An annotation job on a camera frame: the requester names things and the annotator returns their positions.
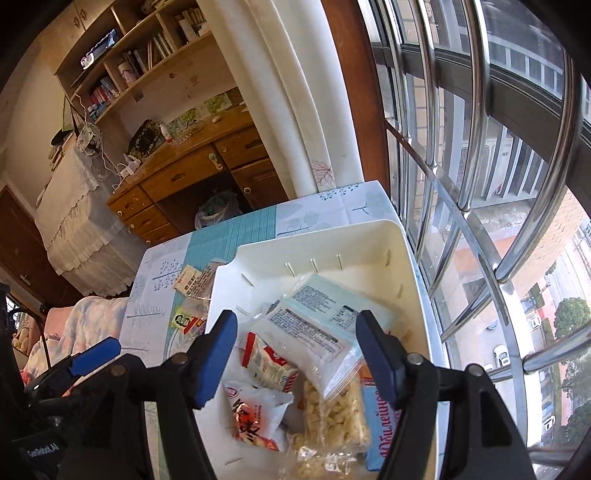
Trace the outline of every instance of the cabinet handle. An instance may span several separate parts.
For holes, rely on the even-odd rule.
[[[216,170],[223,170],[223,165],[217,159],[217,156],[216,156],[215,153],[210,153],[209,154],[209,160],[211,160],[211,162],[213,163],[213,165],[216,167]]]

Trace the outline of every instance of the blue gripper pad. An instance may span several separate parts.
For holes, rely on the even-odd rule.
[[[385,352],[388,340],[394,337],[388,338],[369,310],[357,315],[355,332],[379,396],[390,404],[395,404],[398,398],[396,372]]]
[[[76,377],[88,375],[105,363],[113,360],[121,353],[121,345],[116,338],[108,337],[91,346],[88,350],[75,355],[72,358],[70,373]]]
[[[216,394],[217,386],[228,363],[228,358],[238,335],[238,320],[236,314],[224,310],[206,337],[208,345],[207,358],[200,367],[197,376],[197,391],[195,392],[196,407],[203,408]]]

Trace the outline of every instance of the cabinet door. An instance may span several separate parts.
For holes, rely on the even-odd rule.
[[[83,33],[84,26],[75,4],[68,5],[41,33],[43,57],[53,74]]]
[[[99,15],[113,3],[113,0],[75,0],[84,28],[88,28]]]
[[[255,210],[287,201],[285,190],[269,158],[237,168],[232,176]]]

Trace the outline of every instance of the screw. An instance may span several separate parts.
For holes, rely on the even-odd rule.
[[[186,353],[175,353],[170,359],[173,361],[175,365],[182,365],[187,360],[189,360],[189,356]]]
[[[468,371],[475,377],[481,377],[484,373],[484,369],[480,365],[476,364],[468,365]]]
[[[126,371],[127,371],[127,369],[125,368],[125,365],[122,365],[122,364],[111,365],[111,375],[113,375],[114,377],[120,377]]]
[[[412,363],[413,365],[421,365],[423,363],[423,356],[420,353],[409,353],[407,356],[407,360]]]

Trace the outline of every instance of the wooden shelf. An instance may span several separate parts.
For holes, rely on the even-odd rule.
[[[112,112],[116,112],[119,108],[121,108],[127,101],[133,98],[133,94],[138,90],[145,88],[148,86],[153,80],[158,78],[162,71],[166,67],[172,67],[177,63],[184,60],[185,56],[195,51],[197,48],[203,48],[206,44],[210,43],[208,40],[213,39],[213,34],[211,32],[206,33],[204,36],[199,37],[197,40],[187,43],[183,45],[178,50],[174,51],[171,55],[166,57],[165,59],[160,60],[151,70],[144,73],[139,79],[137,79],[134,83],[128,86],[126,90],[121,92],[117,98],[113,100],[113,102],[106,108],[106,110],[98,117],[95,123],[99,123],[103,120],[106,116],[108,116]]]

